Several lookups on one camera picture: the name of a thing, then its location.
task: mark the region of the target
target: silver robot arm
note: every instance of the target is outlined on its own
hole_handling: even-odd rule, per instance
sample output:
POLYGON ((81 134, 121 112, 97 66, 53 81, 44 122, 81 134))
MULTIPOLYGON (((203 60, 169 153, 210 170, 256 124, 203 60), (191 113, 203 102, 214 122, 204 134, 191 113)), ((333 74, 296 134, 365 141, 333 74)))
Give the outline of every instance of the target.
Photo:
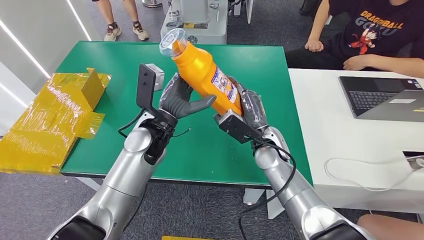
POLYGON ((124 147, 106 175, 100 189, 79 211, 59 225, 48 240, 118 240, 137 198, 166 150, 156 163, 146 161, 146 152, 153 142, 149 129, 141 126, 148 119, 145 113, 125 139, 124 147))
POLYGON ((137 198, 166 153, 178 119, 210 107, 216 99, 209 95, 189 102, 193 89, 176 74, 163 90, 159 110, 154 109, 153 92, 162 86, 163 76, 153 64, 140 65, 136 102, 146 112, 140 112, 100 189, 47 240, 120 239, 137 198))
MULTIPOLYGON (((267 127, 263 138, 288 152, 281 133, 267 127)), ((262 169, 274 192, 278 192, 293 171, 289 159, 281 159, 277 150, 261 146, 254 153, 257 166, 262 169)), ((309 182, 296 169, 286 190, 277 196, 302 240, 374 240, 369 233, 349 221, 318 196, 309 182)))
POLYGON ((268 126, 261 98, 231 79, 241 96, 243 118, 232 111, 216 115, 219 128, 240 143, 251 142, 254 159, 262 169, 302 240, 374 240, 364 229, 352 223, 318 196, 312 186, 295 169, 287 153, 289 148, 278 129, 268 126))

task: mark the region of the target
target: plastic bottle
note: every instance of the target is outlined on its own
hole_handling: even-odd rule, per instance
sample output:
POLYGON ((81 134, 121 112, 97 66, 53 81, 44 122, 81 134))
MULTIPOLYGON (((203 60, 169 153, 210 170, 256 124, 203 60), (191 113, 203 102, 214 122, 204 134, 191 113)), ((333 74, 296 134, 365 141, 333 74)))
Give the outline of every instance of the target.
POLYGON ((181 28, 169 31, 159 45, 160 53, 175 62, 179 75, 200 96, 215 95, 212 108, 221 116, 229 109, 242 115, 240 95, 236 86, 215 65, 212 55, 187 41, 181 28))

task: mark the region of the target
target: white wall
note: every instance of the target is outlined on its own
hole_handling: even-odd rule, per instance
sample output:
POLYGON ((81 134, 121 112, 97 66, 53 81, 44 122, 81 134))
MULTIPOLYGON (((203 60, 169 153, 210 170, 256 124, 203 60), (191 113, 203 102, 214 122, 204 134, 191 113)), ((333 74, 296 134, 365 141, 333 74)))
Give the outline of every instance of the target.
MULTIPOLYGON (((83 1, 88 0, 70 3, 91 40, 100 41, 83 1)), ((78 41, 88 40, 67 0, 0 0, 0 21, 48 75, 56 71, 78 41)), ((24 112, 24 106, 30 104, 47 79, 0 26, 0 136, 24 112)))
POLYGON ((24 112, 25 105, 29 105, 35 96, 25 84, 0 62, 0 136, 5 135, 24 112))
MULTIPOLYGON (((88 0, 70 0, 91 39, 99 41, 83 1, 88 0)), ((49 75, 78 41, 88 40, 67 0, 0 0, 0 20, 49 75)), ((47 80, 1 28, 0 62, 34 93, 47 80)))

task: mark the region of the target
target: floor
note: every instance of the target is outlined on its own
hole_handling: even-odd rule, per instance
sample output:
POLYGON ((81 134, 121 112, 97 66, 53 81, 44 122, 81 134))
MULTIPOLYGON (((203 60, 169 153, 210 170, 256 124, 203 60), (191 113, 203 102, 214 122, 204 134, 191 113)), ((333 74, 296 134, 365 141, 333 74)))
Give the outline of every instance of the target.
MULTIPOLYGON (((122 28, 119 41, 137 41, 131 21, 121 0, 111 0, 117 23, 122 28)), ((87 9, 100 33, 106 25, 96 6, 87 9)), ((301 47, 312 21, 299 15, 302 0, 257 0, 251 25, 246 12, 228 19, 228 43, 301 47)), ((160 40, 159 29, 164 15, 161 8, 138 4, 140 21, 149 32, 149 41, 160 40)), ((95 193, 74 177, 0 173, 0 240, 43 239, 59 223, 82 207, 95 193)), ((142 208, 122 236, 122 240, 159 240, 163 235, 240 240, 237 218, 248 206, 243 204, 241 188, 149 183, 142 208)), ((365 210, 338 209, 353 222, 365 210)), ((416 221, 414 214, 377 212, 416 221)), ((286 214, 267 219, 266 208, 243 218, 245 232, 255 240, 299 239, 286 214)))

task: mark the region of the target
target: laptop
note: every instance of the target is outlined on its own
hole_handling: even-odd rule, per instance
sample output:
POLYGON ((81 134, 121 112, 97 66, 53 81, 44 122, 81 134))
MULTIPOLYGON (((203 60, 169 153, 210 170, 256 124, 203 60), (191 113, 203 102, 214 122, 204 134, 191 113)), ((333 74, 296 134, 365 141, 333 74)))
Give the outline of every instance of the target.
POLYGON ((357 119, 424 122, 424 90, 416 79, 340 76, 357 119))

